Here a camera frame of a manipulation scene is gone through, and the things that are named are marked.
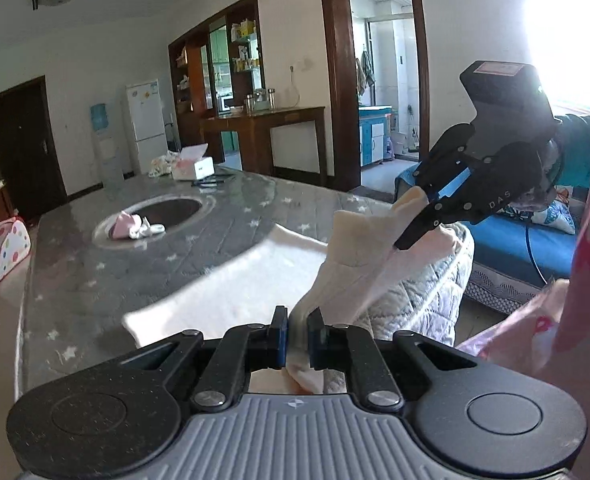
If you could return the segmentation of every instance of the sofa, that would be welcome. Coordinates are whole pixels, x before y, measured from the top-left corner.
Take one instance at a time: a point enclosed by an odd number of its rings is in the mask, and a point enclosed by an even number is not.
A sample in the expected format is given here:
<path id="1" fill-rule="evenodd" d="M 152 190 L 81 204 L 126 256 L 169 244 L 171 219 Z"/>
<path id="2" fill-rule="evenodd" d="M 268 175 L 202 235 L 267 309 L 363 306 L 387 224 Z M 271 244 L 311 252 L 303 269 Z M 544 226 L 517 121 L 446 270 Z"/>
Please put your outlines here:
<path id="1" fill-rule="evenodd" d="M 575 235 L 529 223 L 533 258 L 547 280 L 570 276 L 583 202 L 590 185 L 590 116 L 557 118 L 562 122 L 556 137 L 559 135 L 566 146 L 566 179 L 582 184 L 571 190 L 572 202 L 581 204 L 581 207 L 576 211 L 571 208 L 576 225 Z M 408 168 L 395 179 L 395 199 L 415 184 L 413 172 L 416 167 Z M 440 196 L 451 195 L 467 176 L 468 170 L 442 189 Z M 525 222 L 496 214 L 477 225 L 462 223 L 468 227 L 475 241 L 473 268 L 464 291 L 466 296 L 510 314 L 539 292 L 543 283 L 528 254 Z"/>

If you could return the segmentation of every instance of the window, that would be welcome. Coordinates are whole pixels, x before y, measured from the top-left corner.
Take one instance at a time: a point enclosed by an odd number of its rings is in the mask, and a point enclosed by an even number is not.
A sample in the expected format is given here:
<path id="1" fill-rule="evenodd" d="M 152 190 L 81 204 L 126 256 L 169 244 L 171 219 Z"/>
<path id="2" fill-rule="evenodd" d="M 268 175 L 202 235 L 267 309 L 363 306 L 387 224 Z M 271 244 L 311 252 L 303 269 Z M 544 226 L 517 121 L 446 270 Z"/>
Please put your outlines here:
<path id="1" fill-rule="evenodd" d="M 589 112 L 590 0 L 527 0 L 526 26 L 551 105 Z"/>

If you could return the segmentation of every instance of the blue seat cushion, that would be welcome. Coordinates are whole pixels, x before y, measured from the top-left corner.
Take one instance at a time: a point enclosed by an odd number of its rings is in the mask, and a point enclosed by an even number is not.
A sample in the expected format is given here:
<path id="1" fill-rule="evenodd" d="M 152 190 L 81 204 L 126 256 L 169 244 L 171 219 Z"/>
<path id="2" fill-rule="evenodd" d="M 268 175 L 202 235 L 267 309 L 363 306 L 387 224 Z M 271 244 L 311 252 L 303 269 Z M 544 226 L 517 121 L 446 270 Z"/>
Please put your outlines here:
<path id="1" fill-rule="evenodd" d="M 415 184 L 412 166 L 400 173 L 396 179 L 403 180 L 409 186 Z M 451 195 L 469 176 L 469 171 L 462 172 L 448 186 L 440 191 L 440 196 Z M 522 282 L 540 287 L 542 280 L 531 263 L 526 249 L 526 227 L 523 221 L 501 215 L 493 215 L 477 225 L 463 222 L 475 240 L 475 261 L 485 267 L 515 278 Z M 568 278 L 571 261 L 576 246 L 576 235 L 569 235 L 536 224 L 530 224 L 529 238 L 533 259 L 547 280 Z"/>

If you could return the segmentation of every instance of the blue and white cabinet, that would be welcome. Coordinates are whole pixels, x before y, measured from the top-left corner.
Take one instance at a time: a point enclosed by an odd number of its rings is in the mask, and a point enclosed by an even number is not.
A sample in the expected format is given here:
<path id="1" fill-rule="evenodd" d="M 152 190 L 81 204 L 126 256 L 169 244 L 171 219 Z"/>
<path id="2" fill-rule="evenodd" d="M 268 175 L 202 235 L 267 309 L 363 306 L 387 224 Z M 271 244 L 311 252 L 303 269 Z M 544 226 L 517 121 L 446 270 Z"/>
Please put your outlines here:
<path id="1" fill-rule="evenodd" d="M 384 146 L 387 137 L 390 136 L 391 111 L 390 106 L 367 106 L 359 109 L 361 166 L 384 158 Z"/>

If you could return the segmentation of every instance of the wooden counter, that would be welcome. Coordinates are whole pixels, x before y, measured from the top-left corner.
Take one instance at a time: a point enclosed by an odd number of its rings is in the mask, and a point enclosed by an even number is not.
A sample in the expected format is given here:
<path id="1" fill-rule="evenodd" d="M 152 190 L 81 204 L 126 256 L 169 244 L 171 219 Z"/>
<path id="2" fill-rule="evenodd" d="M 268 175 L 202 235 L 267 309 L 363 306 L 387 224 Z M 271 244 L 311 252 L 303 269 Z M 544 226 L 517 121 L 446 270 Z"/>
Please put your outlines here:
<path id="1" fill-rule="evenodd" d="M 315 123 L 319 181 L 325 187 L 328 175 L 326 173 L 326 130 L 323 106 L 262 110 L 252 115 L 222 114 L 200 120 L 200 134 L 209 146 L 220 146 L 222 132 L 237 132 L 242 169 L 273 176 L 275 166 L 273 164 L 271 128 L 309 122 Z"/>

